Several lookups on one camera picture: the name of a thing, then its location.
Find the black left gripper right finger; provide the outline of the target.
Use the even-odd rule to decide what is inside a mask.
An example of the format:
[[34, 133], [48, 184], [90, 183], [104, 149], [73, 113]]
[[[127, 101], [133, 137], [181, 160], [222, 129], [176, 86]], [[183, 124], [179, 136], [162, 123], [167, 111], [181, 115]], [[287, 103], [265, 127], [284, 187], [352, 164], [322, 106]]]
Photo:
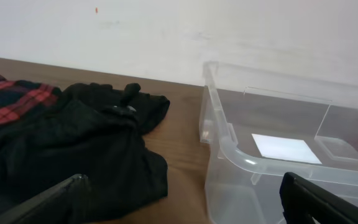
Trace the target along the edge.
[[287, 224], [358, 224], [358, 207], [293, 172], [279, 190]]

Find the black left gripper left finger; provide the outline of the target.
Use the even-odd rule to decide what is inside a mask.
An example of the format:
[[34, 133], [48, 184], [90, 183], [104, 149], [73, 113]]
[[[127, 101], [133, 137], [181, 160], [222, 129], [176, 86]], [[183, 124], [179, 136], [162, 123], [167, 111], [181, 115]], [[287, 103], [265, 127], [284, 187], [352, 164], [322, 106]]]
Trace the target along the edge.
[[88, 177], [75, 174], [0, 213], [0, 224], [82, 223], [88, 212], [90, 194]]

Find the black garment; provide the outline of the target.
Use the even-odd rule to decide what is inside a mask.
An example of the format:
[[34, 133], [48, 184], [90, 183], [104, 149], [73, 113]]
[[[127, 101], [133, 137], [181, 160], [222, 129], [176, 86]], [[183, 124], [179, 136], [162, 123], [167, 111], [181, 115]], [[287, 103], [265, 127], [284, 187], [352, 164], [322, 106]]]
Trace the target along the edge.
[[86, 176], [85, 191], [46, 222], [117, 219], [166, 197], [167, 162], [143, 137], [169, 106], [136, 83], [77, 83], [46, 110], [0, 125], [0, 214], [76, 174]]

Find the red navy plaid shirt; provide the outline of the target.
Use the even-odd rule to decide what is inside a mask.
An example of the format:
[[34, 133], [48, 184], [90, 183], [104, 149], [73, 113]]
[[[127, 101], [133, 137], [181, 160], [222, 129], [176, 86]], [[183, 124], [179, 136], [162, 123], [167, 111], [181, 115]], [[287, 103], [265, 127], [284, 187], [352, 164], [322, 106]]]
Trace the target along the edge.
[[0, 75], [0, 125], [38, 114], [61, 96], [58, 87]]

